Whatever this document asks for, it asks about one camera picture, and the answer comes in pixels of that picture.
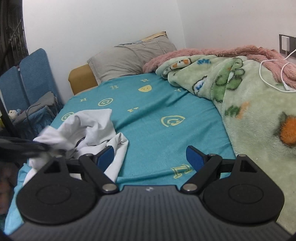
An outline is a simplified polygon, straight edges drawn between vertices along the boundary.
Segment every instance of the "blue print on blanket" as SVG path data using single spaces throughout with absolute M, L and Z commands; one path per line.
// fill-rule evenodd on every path
M 211 64 L 211 61 L 209 59 L 199 59 L 198 61 L 196 61 L 197 64 Z
M 205 75 L 201 80 L 198 80 L 193 86 L 192 86 L 192 90 L 194 95 L 197 96 L 199 90 L 202 88 L 203 83 L 206 81 L 207 76 Z

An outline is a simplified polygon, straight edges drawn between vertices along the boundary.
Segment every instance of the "white plush toy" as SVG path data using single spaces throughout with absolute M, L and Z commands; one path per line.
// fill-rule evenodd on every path
M 18 113 L 16 110 L 10 110 L 8 112 L 9 118 L 13 121 L 18 116 Z

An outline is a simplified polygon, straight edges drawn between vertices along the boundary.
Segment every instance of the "white wall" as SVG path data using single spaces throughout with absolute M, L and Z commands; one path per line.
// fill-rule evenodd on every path
M 295 0 L 178 0 L 188 48 L 257 45 L 279 51 L 279 34 L 296 37 Z
M 43 48 L 62 100 L 73 94 L 70 71 L 104 48 L 166 31 L 185 47 L 176 0 L 23 0 L 29 53 Z

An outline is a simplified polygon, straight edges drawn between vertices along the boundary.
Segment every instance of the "gray pillow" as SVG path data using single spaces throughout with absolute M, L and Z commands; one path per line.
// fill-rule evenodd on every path
M 145 63 L 175 50 L 176 47 L 167 37 L 159 36 L 145 42 L 114 46 L 87 62 L 99 85 L 120 76 L 142 74 Z

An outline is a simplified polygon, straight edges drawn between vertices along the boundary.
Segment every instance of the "mattress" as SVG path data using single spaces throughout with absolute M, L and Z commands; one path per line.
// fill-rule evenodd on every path
M 81 110 L 112 109 L 116 132 L 129 140 L 123 166 L 117 178 L 124 185 L 177 185 L 195 171 L 186 160 L 186 147 L 234 159 L 221 116 L 213 103 L 174 87 L 156 74 L 124 76 L 72 97 L 51 126 L 58 128 L 70 115 Z M 16 193 L 23 176 L 19 173 Z M 5 223 L 10 234 L 20 224 L 15 197 Z

